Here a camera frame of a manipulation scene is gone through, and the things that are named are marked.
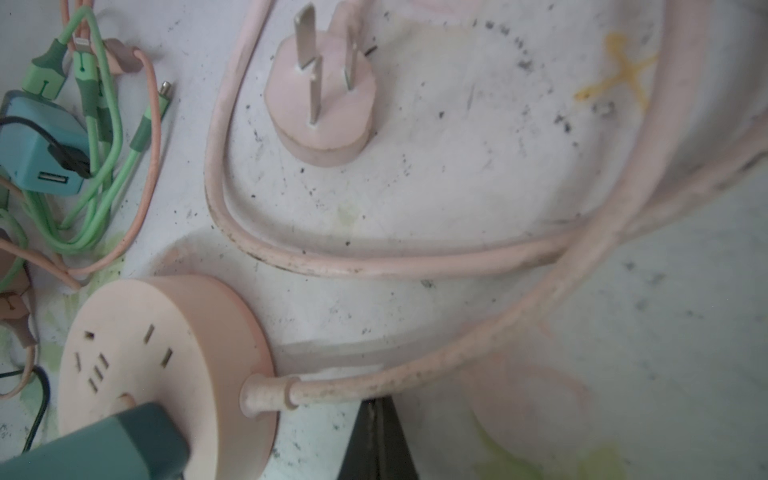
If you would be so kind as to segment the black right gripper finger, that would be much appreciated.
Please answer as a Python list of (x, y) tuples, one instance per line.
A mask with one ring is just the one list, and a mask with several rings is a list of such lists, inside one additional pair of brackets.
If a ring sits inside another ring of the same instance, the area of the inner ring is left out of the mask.
[(418, 478), (392, 397), (363, 401), (337, 479)]

